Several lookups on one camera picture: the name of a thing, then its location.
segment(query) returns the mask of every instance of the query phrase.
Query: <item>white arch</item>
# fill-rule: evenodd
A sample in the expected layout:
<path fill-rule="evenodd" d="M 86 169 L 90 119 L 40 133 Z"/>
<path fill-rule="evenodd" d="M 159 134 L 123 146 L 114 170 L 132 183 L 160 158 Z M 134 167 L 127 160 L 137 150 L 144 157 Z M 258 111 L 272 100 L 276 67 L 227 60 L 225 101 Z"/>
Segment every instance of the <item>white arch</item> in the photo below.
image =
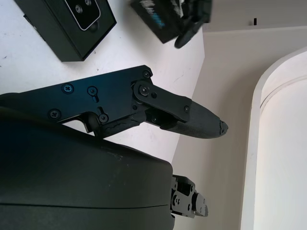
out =
<path fill-rule="evenodd" d="M 254 228 L 256 166 L 261 112 L 277 92 L 288 85 L 305 80 L 307 80 L 307 47 L 275 62 L 261 76 L 255 88 L 250 112 L 241 230 Z"/>

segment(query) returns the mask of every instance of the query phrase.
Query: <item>black box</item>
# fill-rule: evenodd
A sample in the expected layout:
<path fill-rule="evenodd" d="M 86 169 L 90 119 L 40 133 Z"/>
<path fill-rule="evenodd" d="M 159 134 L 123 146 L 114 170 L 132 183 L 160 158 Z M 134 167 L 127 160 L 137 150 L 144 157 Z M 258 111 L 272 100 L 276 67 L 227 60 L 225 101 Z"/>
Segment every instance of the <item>black box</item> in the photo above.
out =
<path fill-rule="evenodd" d="M 75 4 L 74 1 L 76 6 L 69 7 L 69 3 Z M 24 17 L 61 61 L 84 61 L 116 24 L 107 0 L 15 0 L 15 2 L 25 13 Z M 77 5 L 84 10 L 80 12 Z"/>
<path fill-rule="evenodd" d="M 179 9 L 170 0 L 132 0 L 131 7 L 162 43 L 181 34 L 183 22 Z"/>

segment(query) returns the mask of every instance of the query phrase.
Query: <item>camera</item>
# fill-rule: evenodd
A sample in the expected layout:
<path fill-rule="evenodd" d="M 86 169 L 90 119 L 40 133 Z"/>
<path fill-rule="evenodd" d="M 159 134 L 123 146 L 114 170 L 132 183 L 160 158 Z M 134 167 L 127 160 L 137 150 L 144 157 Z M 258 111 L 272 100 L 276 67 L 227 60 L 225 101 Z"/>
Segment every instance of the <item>camera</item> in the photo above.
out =
<path fill-rule="evenodd" d="M 65 0 L 65 2 L 83 31 L 90 28 L 101 15 L 96 0 Z"/>

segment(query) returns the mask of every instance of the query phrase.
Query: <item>black case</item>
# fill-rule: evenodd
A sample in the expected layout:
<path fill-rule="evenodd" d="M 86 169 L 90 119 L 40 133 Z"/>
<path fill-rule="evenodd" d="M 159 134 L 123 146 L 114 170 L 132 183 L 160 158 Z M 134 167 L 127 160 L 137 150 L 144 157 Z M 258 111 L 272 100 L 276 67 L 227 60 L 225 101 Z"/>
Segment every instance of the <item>black case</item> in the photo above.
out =
<path fill-rule="evenodd" d="M 133 0 L 131 7 L 162 43 L 181 34 L 182 21 L 169 0 Z"/>
<path fill-rule="evenodd" d="M 79 28 L 64 0 L 15 2 L 61 61 L 84 61 L 116 24 L 106 0 L 96 0 L 101 16 L 94 32 Z"/>

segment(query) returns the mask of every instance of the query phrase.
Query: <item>camera lens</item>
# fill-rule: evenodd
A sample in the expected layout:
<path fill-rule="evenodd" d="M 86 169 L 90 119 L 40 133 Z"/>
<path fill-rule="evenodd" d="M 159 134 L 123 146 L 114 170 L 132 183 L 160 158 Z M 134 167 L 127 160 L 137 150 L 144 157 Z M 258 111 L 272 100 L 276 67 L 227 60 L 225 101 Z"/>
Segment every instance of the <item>camera lens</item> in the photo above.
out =
<path fill-rule="evenodd" d="M 85 4 L 90 6 L 92 4 L 91 0 L 85 0 Z"/>
<path fill-rule="evenodd" d="M 77 13 L 82 13 L 82 7 L 81 6 L 76 5 L 75 9 L 76 9 Z"/>

